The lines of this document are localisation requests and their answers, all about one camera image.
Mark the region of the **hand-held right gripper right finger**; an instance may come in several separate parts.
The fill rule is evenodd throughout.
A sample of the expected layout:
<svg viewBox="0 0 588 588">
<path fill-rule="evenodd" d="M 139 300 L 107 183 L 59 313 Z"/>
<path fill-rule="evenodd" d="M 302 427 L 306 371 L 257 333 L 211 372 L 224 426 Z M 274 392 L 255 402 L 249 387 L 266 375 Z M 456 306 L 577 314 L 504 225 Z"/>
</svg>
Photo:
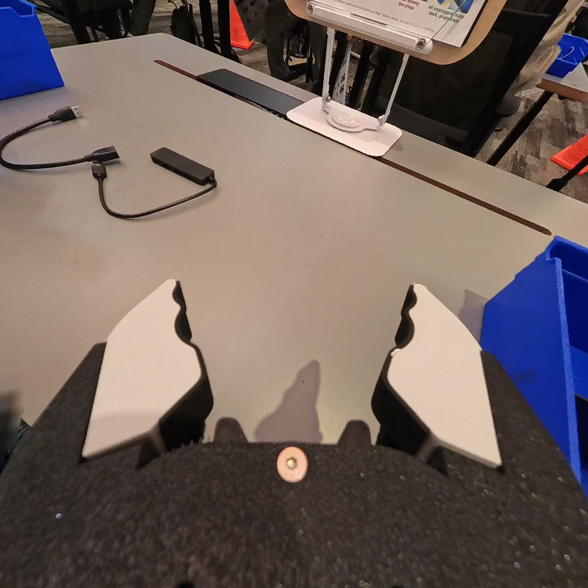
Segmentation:
<svg viewBox="0 0 588 588">
<path fill-rule="evenodd" d="M 449 450 L 502 466 L 481 347 L 425 286 L 409 286 L 371 397 L 376 443 L 426 462 Z"/>
</svg>

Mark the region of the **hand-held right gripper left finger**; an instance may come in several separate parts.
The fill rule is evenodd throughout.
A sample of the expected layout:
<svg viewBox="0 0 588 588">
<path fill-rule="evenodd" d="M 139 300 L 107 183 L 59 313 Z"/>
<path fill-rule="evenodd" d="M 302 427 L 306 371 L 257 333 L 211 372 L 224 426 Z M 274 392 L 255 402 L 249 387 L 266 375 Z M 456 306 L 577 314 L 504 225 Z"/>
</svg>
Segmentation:
<svg viewBox="0 0 588 588">
<path fill-rule="evenodd" d="M 107 337 L 82 458 L 96 460 L 130 446 L 158 457 L 201 443 L 213 404 L 182 286 L 169 279 Z"/>
</svg>

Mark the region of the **black usb hub with cable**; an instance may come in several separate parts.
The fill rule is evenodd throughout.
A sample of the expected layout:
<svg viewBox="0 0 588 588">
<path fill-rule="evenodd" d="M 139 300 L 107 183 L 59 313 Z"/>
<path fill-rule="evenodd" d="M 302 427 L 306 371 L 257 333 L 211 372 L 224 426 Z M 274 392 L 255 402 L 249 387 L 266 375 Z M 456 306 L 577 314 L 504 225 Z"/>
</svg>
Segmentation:
<svg viewBox="0 0 588 588">
<path fill-rule="evenodd" d="M 215 172 L 212 168 L 204 166 L 193 159 L 190 159 L 180 153 L 173 151 L 169 148 L 159 148 L 150 153 L 151 160 L 154 164 L 190 180 L 201 187 L 202 190 L 199 192 L 177 200 L 170 202 L 162 206 L 158 206 L 154 209 L 145 210 L 137 213 L 119 213 L 111 209 L 105 197 L 105 180 L 107 179 L 107 170 L 105 167 L 106 156 L 102 156 L 100 159 L 92 160 L 92 175 L 98 184 L 98 196 L 99 202 L 103 210 L 110 216 L 121 220 L 138 220 L 146 217 L 151 217 L 163 212 L 167 212 L 184 204 L 190 203 L 201 196 L 208 195 L 217 188 L 217 180 Z"/>
</svg>

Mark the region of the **white stand with instruction board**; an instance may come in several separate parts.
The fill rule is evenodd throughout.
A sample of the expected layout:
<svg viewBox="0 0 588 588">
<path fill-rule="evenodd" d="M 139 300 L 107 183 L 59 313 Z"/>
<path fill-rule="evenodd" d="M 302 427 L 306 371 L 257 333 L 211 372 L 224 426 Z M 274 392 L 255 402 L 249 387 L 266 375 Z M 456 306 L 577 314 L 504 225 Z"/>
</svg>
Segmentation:
<svg viewBox="0 0 588 588">
<path fill-rule="evenodd" d="M 486 2 L 469 37 L 461 47 L 452 47 L 434 41 L 430 42 L 430 45 L 426 45 L 425 40 L 420 40 L 416 48 L 412 49 L 404 45 L 395 45 L 389 40 L 378 40 L 365 34 L 355 33 L 342 25 L 333 25 L 321 18 L 310 16 L 307 13 L 307 1 L 286 1 L 289 10 L 294 15 L 299 18 L 304 18 L 309 22 L 325 26 L 327 32 L 325 72 L 321 95 L 319 98 L 308 100 L 301 106 L 289 111 L 287 119 L 298 126 L 309 129 L 367 156 L 373 158 L 383 156 L 402 135 L 402 131 L 389 124 L 387 118 L 391 112 L 394 97 L 398 91 L 408 58 L 413 56 L 437 65 L 447 65 L 469 55 L 486 37 L 505 4 L 505 1 Z M 329 92 L 329 78 L 332 65 L 334 34 L 336 32 L 347 33 L 352 37 L 399 51 L 403 55 L 399 77 L 393 86 L 386 111 L 380 117 L 374 118 L 369 114 L 359 112 L 351 107 L 340 104 L 331 97 Z"/>
</svg>

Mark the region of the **orange traffic cone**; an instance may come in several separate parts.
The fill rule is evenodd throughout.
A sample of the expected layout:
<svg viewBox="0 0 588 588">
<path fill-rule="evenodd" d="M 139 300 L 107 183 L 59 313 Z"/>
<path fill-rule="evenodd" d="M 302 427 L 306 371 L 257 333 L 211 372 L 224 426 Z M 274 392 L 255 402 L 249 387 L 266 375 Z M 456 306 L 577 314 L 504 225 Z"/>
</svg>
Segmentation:
<svg viewBox="0 0 588 588">
<path fill-rule="evenodd" d="M 245 27 L 234 1 L 230 1 L 229 8 L 231 47 L 247 51 L 254 45 L 254 41 L 250 40 L 247 36 Z"/>
<path fill-rule="evenodd" d="M 554 154 L 550 160 L 568 171 L 572 170 L 587 157 L 587 140 L 588 136 L 585 135 L 575 143 Z"/>
</svg>

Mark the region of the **black office chair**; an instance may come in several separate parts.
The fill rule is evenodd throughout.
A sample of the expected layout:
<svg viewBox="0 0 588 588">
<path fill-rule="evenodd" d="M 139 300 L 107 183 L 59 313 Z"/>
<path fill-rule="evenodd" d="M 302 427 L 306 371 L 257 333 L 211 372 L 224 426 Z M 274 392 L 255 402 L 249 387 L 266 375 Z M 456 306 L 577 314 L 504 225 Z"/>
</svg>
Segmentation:
<svg viewBox="0 0 588 588">
<path fill-rule="evenodd" d="M 78 43 L 145 35 L 156 1 L 32 1 L 38 11 L 70 26 Z"/>
<path fill-rule="evenodd" d="M 437 65 L 411 56 L 387 122 L 475 155 L 498 121 L 499 104 L 565 1 L 506 1 L 469 55 Z"/>
</svg>

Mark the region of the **small blue plastic bin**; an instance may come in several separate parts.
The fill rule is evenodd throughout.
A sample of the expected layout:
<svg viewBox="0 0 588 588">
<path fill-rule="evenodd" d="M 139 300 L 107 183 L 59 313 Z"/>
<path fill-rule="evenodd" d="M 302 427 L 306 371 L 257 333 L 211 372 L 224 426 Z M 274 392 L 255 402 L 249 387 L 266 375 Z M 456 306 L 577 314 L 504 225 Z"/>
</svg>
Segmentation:
<svg viewBox="0 0 588 588">
<path fill-rule="evenodd" d="M 547 74 L 553 77 L 565 77 L 587 57 L 587 40 L 565 33 L 557 46 L 560 54 L 549 66 Z"/>
</svg>

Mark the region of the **black backpack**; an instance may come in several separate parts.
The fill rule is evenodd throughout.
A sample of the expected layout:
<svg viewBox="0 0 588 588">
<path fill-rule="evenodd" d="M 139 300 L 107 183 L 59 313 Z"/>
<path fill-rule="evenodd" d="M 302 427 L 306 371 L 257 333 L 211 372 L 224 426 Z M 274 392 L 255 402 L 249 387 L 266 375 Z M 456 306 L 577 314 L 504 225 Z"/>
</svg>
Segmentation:
<svg viewBox="0 0 588 588">
<path fill-rule="evenodd" d="M 194 18 L 193 6 L 188 1 L 169 2 L 174 6 L 170 26 L 173 36 L 202 48 L 202 40 Z"/>
</svg>

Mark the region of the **printed instruction sheet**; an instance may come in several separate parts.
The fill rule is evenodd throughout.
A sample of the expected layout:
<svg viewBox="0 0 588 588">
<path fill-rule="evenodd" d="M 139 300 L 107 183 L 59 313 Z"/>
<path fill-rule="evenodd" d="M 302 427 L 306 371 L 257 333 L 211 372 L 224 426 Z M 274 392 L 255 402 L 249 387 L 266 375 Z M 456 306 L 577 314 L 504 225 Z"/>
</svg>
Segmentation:
<svg viewBox="0 0 588 588">
<path fill-rule="evenodd" d="M 355 33 L 416 48 L 418 41 L 461 47 L 486 1 L 308 1 L 307 13 Z"/>
</svg>

